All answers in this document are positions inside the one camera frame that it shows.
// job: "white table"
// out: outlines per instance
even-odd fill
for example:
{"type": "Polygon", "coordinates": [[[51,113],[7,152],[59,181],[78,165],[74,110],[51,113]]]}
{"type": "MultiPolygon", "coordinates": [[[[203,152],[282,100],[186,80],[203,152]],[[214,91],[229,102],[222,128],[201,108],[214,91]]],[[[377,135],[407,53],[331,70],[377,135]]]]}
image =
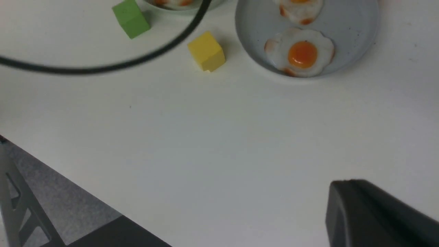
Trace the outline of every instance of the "white table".
{"type": "MultiPolygon", "coordinates": [[[[2,1],[0,54],[114,62],[190,20],[153,15],[130,41],[111,12],[117,2],[2,1]]],[[[191,36],[211,30],[222,42],[227,63],[211,74],[185,45],[100,76],[0,67],[0,133],[175,247],[328,246],[336,179],[368,179],[439,219],[439,1],[380,2],[366,56],[309,85],[274,83],[248,58],[236,0],[191,36]]]]}

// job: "yellow cube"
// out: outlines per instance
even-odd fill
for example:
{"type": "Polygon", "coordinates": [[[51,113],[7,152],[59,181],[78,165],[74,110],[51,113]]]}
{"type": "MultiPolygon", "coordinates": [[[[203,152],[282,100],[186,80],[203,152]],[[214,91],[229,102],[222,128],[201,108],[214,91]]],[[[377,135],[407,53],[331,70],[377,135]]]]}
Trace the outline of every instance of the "yellow cube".
{"type": "Polygon", "coordinates": [[[190,42],[187,47],[203,71],[214,71],[226,62],[223,49],[207,31],[190,42]]]}

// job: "egg yolk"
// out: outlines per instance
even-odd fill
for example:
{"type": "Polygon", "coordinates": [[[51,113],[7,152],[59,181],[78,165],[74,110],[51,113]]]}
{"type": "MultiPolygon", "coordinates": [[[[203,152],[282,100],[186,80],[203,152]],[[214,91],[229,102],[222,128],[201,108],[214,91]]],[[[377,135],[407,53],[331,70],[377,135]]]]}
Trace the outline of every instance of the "egg yolk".
{"type": "Polygon", "coordinates": [[[308,41],[300,41],[291,46],[288,61],[291,65],[302,69],[314,65],[317,60],[317,48],[308,41]]]}

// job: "floor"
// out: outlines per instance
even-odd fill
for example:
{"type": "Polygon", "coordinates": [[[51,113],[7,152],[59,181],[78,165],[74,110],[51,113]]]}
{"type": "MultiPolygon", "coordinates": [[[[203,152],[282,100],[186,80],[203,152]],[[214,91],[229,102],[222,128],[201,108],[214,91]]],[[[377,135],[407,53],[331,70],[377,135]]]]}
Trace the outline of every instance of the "floor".
{"type": "MultiPolygon", "coordinates": [[[[65,244],[78,240],[121,215],[19,147],[10,142],[3,145],[65,244]]],[[[39,247],[46,241],[42,231],[35,231],[24,246],[39,247]]],[[[0,247],[7,247],[2,220],[0,247]]]]}

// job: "bowl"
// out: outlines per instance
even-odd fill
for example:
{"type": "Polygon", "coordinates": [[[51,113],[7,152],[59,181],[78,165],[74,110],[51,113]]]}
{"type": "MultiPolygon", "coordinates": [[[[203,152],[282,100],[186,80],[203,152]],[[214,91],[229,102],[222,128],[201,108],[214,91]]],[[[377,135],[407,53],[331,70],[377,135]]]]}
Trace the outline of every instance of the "bowl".
{"type": "Polygon", "coordinates": [[[360,59],[374,43],[378,32],[377,0],[325,0],[314,22],[296,25],[282,17],[272,0],[238,0],[235,28],[239,41],[250,58],[271,73],[288,76],[267,59],[264,45],[290,27],[314,29],[332,40],[335,56],[324,68],[322,77],[340,71],[360,59]]]}

